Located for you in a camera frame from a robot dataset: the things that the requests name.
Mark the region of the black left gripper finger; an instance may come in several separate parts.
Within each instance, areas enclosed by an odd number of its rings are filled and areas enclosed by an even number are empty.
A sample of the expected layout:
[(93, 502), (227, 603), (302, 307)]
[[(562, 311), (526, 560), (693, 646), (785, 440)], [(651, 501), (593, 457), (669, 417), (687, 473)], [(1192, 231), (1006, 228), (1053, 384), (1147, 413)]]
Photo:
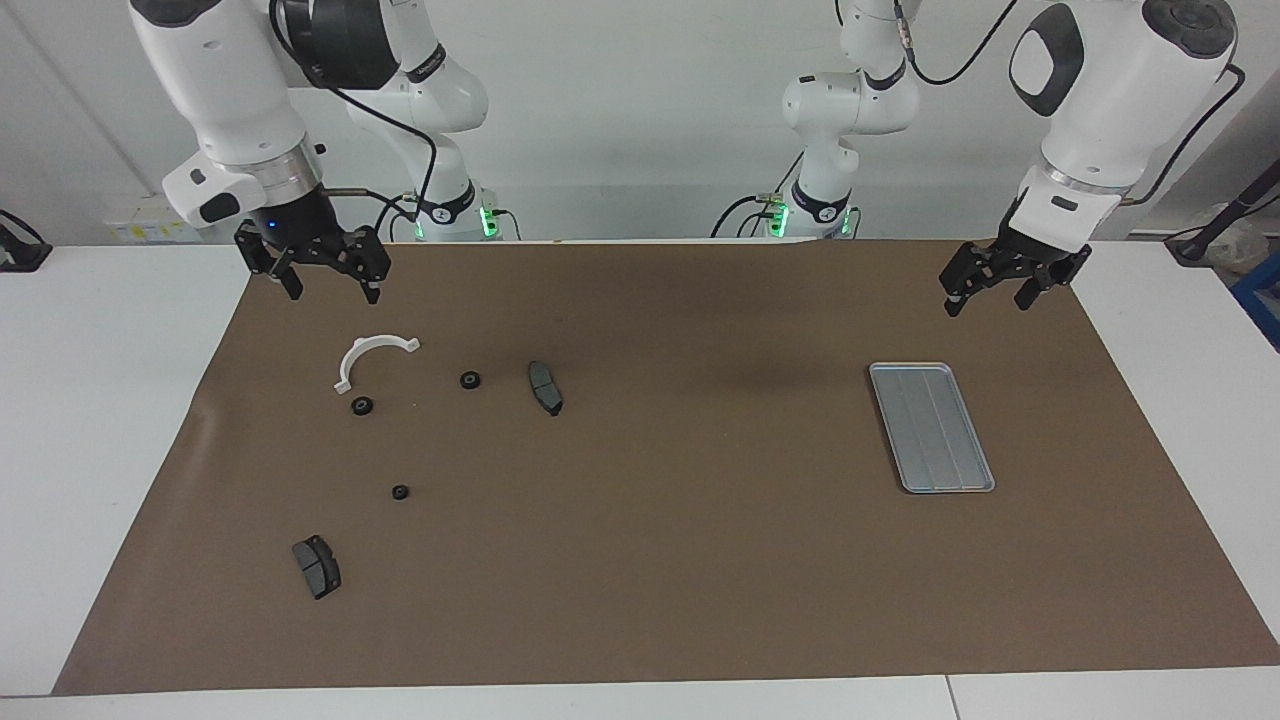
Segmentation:
[(1000, 282), (993, 269), (995, 251), (977, 243), (963, 243), (938, 275), (946, 295), (943, 309), (959, 316), (966, 302), (980, 291)]
[(1047, 265), (1037, 265), (1015, 293), (1015, 305), (1027, 311), (1041, 295), (1059, 286), (1070, 286), (1091, 255), (1091, 250), (1080, 250)]

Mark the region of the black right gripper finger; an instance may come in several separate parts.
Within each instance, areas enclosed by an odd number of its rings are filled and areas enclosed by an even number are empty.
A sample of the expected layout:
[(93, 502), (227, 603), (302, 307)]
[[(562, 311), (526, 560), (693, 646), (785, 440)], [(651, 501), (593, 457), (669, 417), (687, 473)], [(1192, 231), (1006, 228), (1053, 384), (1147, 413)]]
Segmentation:
[(357, 282), (369, 305), (378, 305), (381, 283), (390, 266), (390, 256), (372, 225), (361, 225), (342, 234), (338, 272)]
[(265, 275), (278, 283), (291, 301), (301, 299), (305, 287), (292, 266), (292, 255), (271, 255), (268, 242), (253, 222), (241, 222), (234, 233), (234, 242), (244, 265), (253, 275)]

